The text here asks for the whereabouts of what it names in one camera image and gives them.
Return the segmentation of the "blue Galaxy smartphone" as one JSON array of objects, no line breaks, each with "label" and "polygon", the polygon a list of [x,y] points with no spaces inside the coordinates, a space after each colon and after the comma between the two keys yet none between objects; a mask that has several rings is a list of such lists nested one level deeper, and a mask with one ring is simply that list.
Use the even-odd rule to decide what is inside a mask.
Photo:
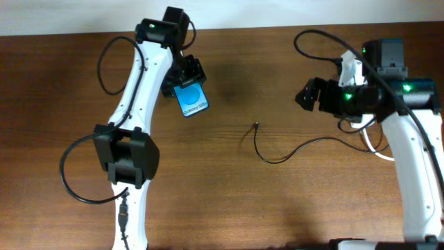
[{"label": "blue Galaxy smartphone", "polygon": [[210,106],[200,83],[185,88],[174,87],[174,92],[184,117],[196,115]]}]

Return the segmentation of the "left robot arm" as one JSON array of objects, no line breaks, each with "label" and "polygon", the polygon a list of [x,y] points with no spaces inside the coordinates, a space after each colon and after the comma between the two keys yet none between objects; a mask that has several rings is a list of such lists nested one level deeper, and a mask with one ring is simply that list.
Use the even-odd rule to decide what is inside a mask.
[{"label": "left robot arm", "polygon": [[93,140],[115,199],[113,249],[147,249],[146,202],[160,150],[151,138],[158,95],[178,100],[191,117],[209,107],[206,75],[199,59],[184,55],[192,22],[181,8],[167,7],[161,20],[143,19],[135,28],[133,66],[118,107]]}]

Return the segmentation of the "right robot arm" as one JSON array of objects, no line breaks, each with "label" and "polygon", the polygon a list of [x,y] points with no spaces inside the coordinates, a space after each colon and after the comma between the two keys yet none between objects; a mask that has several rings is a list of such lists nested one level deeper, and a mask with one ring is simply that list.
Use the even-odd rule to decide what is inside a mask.
[{"label": "right robot arm", "polygon": [[339,80],[312,78],[296,102],[349,122],[372,115],[393,154],[402,196],[403,242],[330,240],[324,249],[442,249],[441,104],[430,78],[409,78],[401,39],[373,40],[337,59]]}]

